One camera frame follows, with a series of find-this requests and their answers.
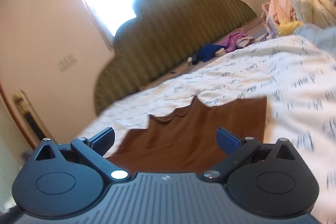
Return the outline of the yellow cloth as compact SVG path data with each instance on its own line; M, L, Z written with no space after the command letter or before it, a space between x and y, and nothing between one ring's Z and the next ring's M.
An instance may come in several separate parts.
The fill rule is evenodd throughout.
M291 35L296 28L303 26L303 23L300 21L283 21L278 26L278 37L289 36Z

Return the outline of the blue garment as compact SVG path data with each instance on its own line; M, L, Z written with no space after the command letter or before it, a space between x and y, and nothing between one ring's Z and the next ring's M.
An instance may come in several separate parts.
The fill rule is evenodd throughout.
M200 62L207 62L215 57L221 57L226 54L226 50L221 45L207 45L201 48L195 55L189 58L189 62L196 65Z

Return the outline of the olive green scalloped headboard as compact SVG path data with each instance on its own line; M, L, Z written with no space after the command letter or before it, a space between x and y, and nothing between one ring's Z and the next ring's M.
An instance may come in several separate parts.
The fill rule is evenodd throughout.
M135 0L133 9L136 17L118 28L114 57L98 75L96 114L256 18L241 0Z

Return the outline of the white script-print bed cover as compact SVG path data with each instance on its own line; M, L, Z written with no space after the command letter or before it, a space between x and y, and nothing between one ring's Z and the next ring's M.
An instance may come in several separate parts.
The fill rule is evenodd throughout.
M285 36L228 53L188 75L111 104L81 133L112 127L121 143L128 130L146 128L193 97L210 107L235 99L267 98L264 139L289 139L319 184L312 211L335 223L335 58L300 36Z

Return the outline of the light blue fabric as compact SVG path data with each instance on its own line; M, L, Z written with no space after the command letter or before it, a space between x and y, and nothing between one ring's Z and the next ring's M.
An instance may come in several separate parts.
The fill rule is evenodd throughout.
M293 31L294 35L306 38L313 42L319 50L323 50L336 56L336 27L326 29L319 28L314 24L304 24Z

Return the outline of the brown cloth garment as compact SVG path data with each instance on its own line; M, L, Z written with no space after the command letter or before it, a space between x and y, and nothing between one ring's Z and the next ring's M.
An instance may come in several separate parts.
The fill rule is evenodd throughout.
M213 107L194 97L189 106L169 115L150 115L147 128L129 130L108 160L130 174L202 173L227 156L216 143L218 128L241 138L263 140L266 108L266 97L236 99Z

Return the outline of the peach pink clothes pile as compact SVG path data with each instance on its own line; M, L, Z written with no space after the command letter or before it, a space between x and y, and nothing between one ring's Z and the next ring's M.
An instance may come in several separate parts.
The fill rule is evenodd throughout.
M296 20L296 14L291 0L266 0L266 2L261 5L261 8L261 18L268 32L268 40L277 37L278 28L282 22L292 22Z

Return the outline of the purple pink garment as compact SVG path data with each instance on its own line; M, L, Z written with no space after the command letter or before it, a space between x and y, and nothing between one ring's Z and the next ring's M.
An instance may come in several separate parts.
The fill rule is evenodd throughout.
M231 32L225 38L219 40L217 45L223 46L226 52L233 52L237 49L245 48L255 41L255 38L244 32Z

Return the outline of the wall switch plate left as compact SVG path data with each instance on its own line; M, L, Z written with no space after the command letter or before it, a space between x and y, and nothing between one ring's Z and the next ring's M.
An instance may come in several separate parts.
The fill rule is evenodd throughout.
M58 69L63 73L77 64L77 62L78 59L76 55L73 52L68 53L58 61Z

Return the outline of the doorway frame furniture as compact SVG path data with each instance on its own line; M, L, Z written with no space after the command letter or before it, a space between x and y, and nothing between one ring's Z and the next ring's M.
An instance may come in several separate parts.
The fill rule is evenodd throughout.
M31 148L36 148L44 138L55 139L23 90L17 90L10 98L7 96L3 85L1 85L1 99Z

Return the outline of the cream yellow blanket pile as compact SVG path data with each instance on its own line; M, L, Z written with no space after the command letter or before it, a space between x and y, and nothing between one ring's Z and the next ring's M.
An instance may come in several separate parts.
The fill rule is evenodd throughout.
M302 23L325 29L335 26L335 5L329 0L290 0L295 16Z

